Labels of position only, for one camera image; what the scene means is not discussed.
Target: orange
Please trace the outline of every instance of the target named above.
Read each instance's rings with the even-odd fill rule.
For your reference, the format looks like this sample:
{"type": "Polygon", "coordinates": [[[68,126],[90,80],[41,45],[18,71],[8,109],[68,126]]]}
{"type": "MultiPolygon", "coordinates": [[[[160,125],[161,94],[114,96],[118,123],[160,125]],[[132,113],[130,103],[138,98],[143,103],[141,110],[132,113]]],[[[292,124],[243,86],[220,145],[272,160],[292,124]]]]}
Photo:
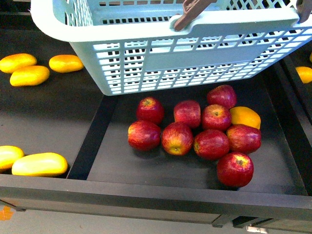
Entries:
{"type": "Polygon", "coordinates": [[[0,60],[0,70],[4,73],[13,73],[19,68],[36,65],[37,59],[30,54],[21,53],[4,57],[0,60]]]}
{"type": "Polygon", "coordinates": [[[59,73],[75,72],[84,67],[77,55],[56,55],[50,58],[49,66],[59,73]]]}
{"type": "Polygon", "coordinates": [[[297,73],[304,84],[312,81],[312,68],[310,67],[296,67],[297,73]]]}
{"type": "Polygon", "coordinates": [[[232,124],[245,124],[260,129],[261,118],[257,112],[246,107],[236,106],[230,109],[232,124]]]}

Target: apple stem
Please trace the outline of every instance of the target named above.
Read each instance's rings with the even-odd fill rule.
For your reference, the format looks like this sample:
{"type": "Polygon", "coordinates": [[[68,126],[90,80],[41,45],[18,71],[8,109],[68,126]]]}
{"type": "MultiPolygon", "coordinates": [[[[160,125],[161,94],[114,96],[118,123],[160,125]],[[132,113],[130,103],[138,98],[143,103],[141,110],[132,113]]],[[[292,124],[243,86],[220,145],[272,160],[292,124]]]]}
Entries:
{"type": "Polygon", "coordinates": [[[237,160],[236,163],[239,164],[240,166],[242,166],[244,162],[243,162],[243,160],[237,160]]]}

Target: shopping basket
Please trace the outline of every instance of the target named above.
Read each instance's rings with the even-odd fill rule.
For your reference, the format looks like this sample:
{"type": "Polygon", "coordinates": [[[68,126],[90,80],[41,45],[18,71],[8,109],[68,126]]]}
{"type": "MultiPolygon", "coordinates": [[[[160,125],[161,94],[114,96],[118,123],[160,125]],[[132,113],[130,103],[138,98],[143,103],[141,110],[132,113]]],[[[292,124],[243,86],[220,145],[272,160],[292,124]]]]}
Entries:
{"type": "Polygon", "coordinates": [[[296,0],[218,0],[177,31],[182,0],[32,0],[105,95],[251,78],[312,38],[296,0]]]}

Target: fruit display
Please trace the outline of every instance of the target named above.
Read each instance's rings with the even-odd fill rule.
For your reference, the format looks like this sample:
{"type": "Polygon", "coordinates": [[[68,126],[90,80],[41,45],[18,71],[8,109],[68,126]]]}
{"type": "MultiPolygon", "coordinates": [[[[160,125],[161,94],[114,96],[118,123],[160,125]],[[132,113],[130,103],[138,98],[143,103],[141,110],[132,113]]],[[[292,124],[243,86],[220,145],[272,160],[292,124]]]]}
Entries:
{"type": "Polygon", "coordinates": [[[136,109],[137,120],[147,120],[159,125],[164,119],[165,109],[154,97],[146,97],[140,101],[136,109]]]}
{"type": "Polygon", "coordinates": [[[162,133],[163,149],[176,156],[186,155],[193,146],[193,133],[188,125],[182,122],[169,124],[162,133]]]}
{"type": "Polygon", "coordinates": [[[219,104],[231,109],[236,105],[237,96],[232,86],[224,84],[208,92],[207,102],[210,105],[219,104]]]}
{"type": "Polygon", "coordinates": [[[128,128],[128,143],[137,150],[151,150],[160,144],[160,127],[146,120],[138,120],[128,128]]]}
{"type": "Polygon", "coordinates": [[[307,84],[312,81],[312,68],[299,66],[296,67],[296,71],[302,81],[302,83],[307,84]]]}
{"type": "MultiPolygon", "coordinates": [[[[76,55],[56,55],[49,60],[51,70],[69,73],[84,68],[76,55]]],[[[37,59],[31,54],[8,55],[0,60],[0,71],[11,74],[13,87],[35,86],[44,83],[50,76],[50,70],[44,65],[37,65],[37,59]]]]}
{"type": "Polygon", "coordinates": [[[14,87],[39,85],[45,82],[49,76],[50,71],[45,66],[22,67],[12,73],[10,84],[14,87]]]}
{"type": "Polygon", "coordinates": [[[230,149],[241,153],[250,154],[261,146],[261,132],[244,124],[234,124],[226,131],[230,149]]]}
{"type": "Polygon", "coordinates": [[[245,124],[260,129],[261,118],[258,113],[247,106],[236,106],[230,109],[232,124],[245,124]]]}
{"type": "Polygon", "coordinates": [[[9,171],[16,176],[55,177],[68,169],[65,157],[56,153],[26,155],[17,146],[0,146],[0,173],[9,171]]]}
{"type": "Polygon", "coordinates": [[[67,161],[62,155],[40,153],[16,160],[12,166],[12,174],[17,176],[55,177],[65,173],[67,168],[67,161]]]}
{"type": "Polygon", "coordinates": [[[4,73],[13,73],[17,69],[36,65],[37,59],[30,54],[21,53],[4,57],[0,60],[0,71],[4,73]]]}
{"type": "Polygon", "coordinates": [[[175,122],[182,122],[191,129],[200,125],[200,106],[197,101],[185,100],[174,107],[175,122]]]}
{"type": "Polygon", "coordinates": [[[0,146],[0,173],[11,169],[13,163],[24,156],[24,151],[17,146],[0,146]]]}
{"type": "Polygon", "coordinates": [[[204,159],[217,160],[229,152],[229,139],[220,130],[207,129],[195,136],[194,150],[204,159]]]}
{"type": "Polygon", "coordinates": [[[232,123],[232,116],[224,106],[212,104],[207,106],[201,117],[203,129],[217,129],[220,131],[227,130],[232,123]]]}
{"type": "Polygon", "coordinates": [[[254,164],[248,155],[234,151],[218,161],[216,171],[222,184],[230,187],[244,187],[253,178],[254,164]]]}
{"type": "Polygon", "coordinates": [[[79,71],[84,68],[83,63],[77,55],[56,55],[50,58],[51,70],[59,73],[79,71]]]}
{"type": "Polygon", "coordinates": [[[251,108],[236,104],[237,95],[230,85],[208,91],[205,104],[186,98],[177,101],[171,112],[166,109],[166,113],[155,97],[143,98],[138,103],[136,117],[145,115],[149,120],[137,120],[130,125],[128,144],[145,152],[160,145],[165,155],[177,159],[183,156],[215,162],[216,177],[221,184],[244,187],[254,173],[249,154],[261,147],[261,118],[251,108]],[[162,124],[155,125],[151,116],[162,124]],[[133,136],[133,129],[140,130],[141,137],[133,136]]]}

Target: basket mesh side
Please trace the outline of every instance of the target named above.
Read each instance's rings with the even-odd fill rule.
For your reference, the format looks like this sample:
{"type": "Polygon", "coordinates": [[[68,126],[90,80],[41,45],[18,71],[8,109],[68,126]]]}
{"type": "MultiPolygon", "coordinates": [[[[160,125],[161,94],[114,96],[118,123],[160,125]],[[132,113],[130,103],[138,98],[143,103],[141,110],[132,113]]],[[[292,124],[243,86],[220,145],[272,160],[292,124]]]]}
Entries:
{"type": "Polygon", "coordinates": [[[200,38],[168,38],[142,41],[95,44],[93,46],[102,68],[103,78],[112,95],[150,90],[200,85],[235,79],[251,78],[269,65],[291,53],[310,40],[311,29],[255,32],[200,38]],[[147,70],[147,58],[152,53],[181,53],[265,45],[258,57],[250,61],[192,66],[184,68],[147,70]]]}
{"type": "Polygon", "coordinates": [[[93,25],[92,13],[89,8],[88,0],[58,0],[58,1],[62,1],[65,9],[64,20],[61,20],[63,23],[69,26],[93,25]]]}
{"type": "Polygon", "coordinates": [[[297,0],[230,0],[227,10],[251,10],[268,8],[295,8],[297,0]]]}

